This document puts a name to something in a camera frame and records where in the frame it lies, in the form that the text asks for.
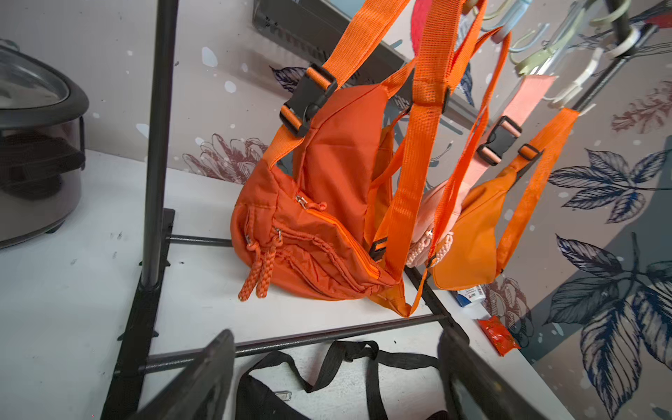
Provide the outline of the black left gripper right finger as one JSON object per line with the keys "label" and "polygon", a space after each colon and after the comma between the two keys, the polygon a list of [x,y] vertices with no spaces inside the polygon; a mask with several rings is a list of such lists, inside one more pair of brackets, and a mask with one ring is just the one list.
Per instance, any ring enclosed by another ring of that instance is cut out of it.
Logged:
{"label": "black left gripper right finger", "polygon": [[467,402],[459,387],[487,419],[543,419],[495,370],[470,348],[453,329],[444,330],[437,346],[439,373],[444,385],[446,419],[466,419]]}

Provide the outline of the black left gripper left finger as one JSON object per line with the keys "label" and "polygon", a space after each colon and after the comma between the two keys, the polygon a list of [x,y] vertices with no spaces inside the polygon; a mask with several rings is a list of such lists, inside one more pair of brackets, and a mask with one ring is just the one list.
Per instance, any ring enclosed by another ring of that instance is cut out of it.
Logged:
{"label": "black left gripper left finger", "polygon": [[233,381],[236,346],[221,332],[132,419],[222,419]]}

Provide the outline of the black waist bag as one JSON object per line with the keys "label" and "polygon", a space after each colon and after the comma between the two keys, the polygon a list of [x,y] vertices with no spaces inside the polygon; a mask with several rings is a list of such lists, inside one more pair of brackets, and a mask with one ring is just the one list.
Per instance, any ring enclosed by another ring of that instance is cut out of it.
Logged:
{"label": "black waist bag", "polygon": [[289,366],[304,392],[311,394],[328,387],[338,374],[341,364],[368,358],[365,374],[367,414],[370,419],[386,419],[380,389],[379,367],[393,369],[439,369],[439,359],[420,353],[389,353],[381,350],[374,341],[334,341],[322,362],[315,383],[306,381],[287,353],[273,351],[262,357],[240,378],[236,391],[236,419],[304,419],[305,416],[283,402],[271,389],[251,375],[255,370]]}

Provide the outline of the pink waist bag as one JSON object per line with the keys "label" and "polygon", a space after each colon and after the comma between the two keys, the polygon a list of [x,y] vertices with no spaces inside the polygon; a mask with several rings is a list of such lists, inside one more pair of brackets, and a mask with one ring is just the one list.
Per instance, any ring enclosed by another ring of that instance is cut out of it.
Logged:
{"label": "pink waist bag", "polygon": [[[504,108],[500,118],[479,141],[479,148],[471,159],[465,178],[458,188],[455,208],[446,226],[446,231],[439,236],[439,247],[437,248],[439,258],[443,258],[451,248],[452,229],[462,213],[465,197],[490,167],[502,162],[504,153],[521,136],[523,124],[543,100],[556,79],[554,75],[523,77],[521,86]],[[423,195],[406,261],[409,267],[425,264],[429,257],[431,241],[436,233],[434,216],[448,184],[449,182],[445,181]]]}

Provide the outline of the dark orange waist bag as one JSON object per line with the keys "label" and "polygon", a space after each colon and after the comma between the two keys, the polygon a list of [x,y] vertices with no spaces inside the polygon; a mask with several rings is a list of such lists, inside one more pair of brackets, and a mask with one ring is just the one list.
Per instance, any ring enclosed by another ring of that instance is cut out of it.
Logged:
{"label": "dark orange waist bag", "polygon": [[405,8],[367,1],[323,65],[312,64],[280,108],[281,127],[243,186],[231,218],[236,255],[250,272],[239,299],[271,285],[308,299],[365,299],[398,284],[369,254],[365,232],[392,151],[383,136],[388,101],[407,64],[381,83],[348,86]]}

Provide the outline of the orange backpack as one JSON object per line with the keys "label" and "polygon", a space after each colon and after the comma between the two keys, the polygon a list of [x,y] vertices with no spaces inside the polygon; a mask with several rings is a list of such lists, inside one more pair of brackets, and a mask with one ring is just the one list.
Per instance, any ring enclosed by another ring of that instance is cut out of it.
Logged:
{"label": "orange backpack", "polygon": [[[500,30],[495,29],[486,33],[479,39],[476,43],[475,48],[480,49],[481,45],[485,43],[488,39],[491,39],[493,35],[497,34]],[[465,144],[465,149],[460,156],[457,166],[453,171],[453,175],[448,178],[449,184],[444,190],[441,201],[439,202],[439,207],[434,216],[434,228],[436,233],[434,234],[432,241],[430,242],[429,257],[425,265],[425,273],[423,273],[420,285],[418,286],[418,294],[416,294],[415,301],[413,306],[409,308],[409,314],[414,313],[418,308],[420,301],[422,300],[423,289],[425,287],[426,278],[432,267],[436,266],[441,260],[448,255],[448,253],[443,257],[439,258],[438,247],[439,247],[439,236],[441,236],[446,231],[446,226],[450,220],[453,210],[455,208],[456,200],[458,197],[458,189],[462,183],[462,180],[465,178],[467,173],[467,167],[471,159],[474,157],[475,152],[479,146],[479,141],[486,133],[486,128],[488,127],[489,121],[489,105],[493,96],[493,92],[497,86],[500,74],[504,68],[505,61],[507,60],[507,54],[509,53],[509,47],[511,43],[511,36],[507,35],[502,42],[502,49],[500,49],[500,57],[497,61],[495,71],[493,72],[492,80],[486,89],[486,92],[481,103],[481,109],[474,124],[474,127],[471,129],[467,143]]]}

